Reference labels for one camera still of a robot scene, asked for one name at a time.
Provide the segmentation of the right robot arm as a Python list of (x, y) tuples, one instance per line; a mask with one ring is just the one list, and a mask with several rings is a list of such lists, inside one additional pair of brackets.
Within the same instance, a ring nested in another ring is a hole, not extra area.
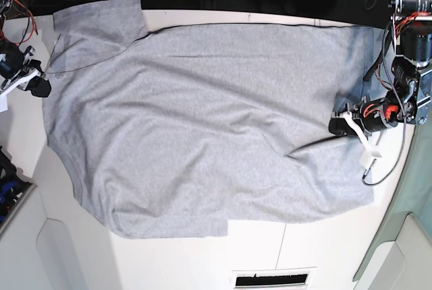
[(17, 16), (26, 19), (26, 26), (20, 40), (8, 39), (1, 31), (1, 96), (6, 97), (12, 90), (29, 91), (37, 98), (47, 98), (51, 93), (51, 84), (45, 77), (41, 62), (33, 58), (35, 49), (22, 45), (38, 34), (38, 28), (32, 12), (19, 0), (1, 0), (1, 25), (8, 13), (14, 9)]

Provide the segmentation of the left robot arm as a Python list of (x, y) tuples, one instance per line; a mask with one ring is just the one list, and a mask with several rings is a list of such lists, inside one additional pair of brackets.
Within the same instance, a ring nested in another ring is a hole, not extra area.
[(368, 82), (384, 69), (387, 93), (375, 100), (364, 96), (357, 105), (347, 104), (334, 113), (329, 132), (353, 136), (343, 118), (350, 112), (361, 132), (394, 128), (399, 123), (422, 125), (431, 109), (431, 0), (389, 0), (392, 15), (385, 28), (381, 51), (363, 77)]

